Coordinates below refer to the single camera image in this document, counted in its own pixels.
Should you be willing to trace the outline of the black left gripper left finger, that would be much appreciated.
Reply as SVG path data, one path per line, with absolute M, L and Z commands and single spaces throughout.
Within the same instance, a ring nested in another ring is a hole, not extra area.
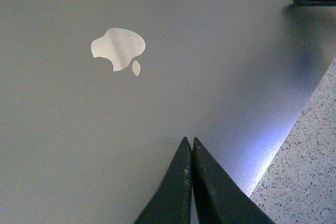
M 184 137 L 153 197 L 135 223 L 190 223 L 192 151 Z

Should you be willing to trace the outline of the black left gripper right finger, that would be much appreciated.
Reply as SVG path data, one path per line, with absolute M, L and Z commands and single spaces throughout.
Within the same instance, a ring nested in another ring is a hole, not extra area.
M 274 223 L 237 186 L 198 138 L 194 139 L 192 161 L 199 223 Z

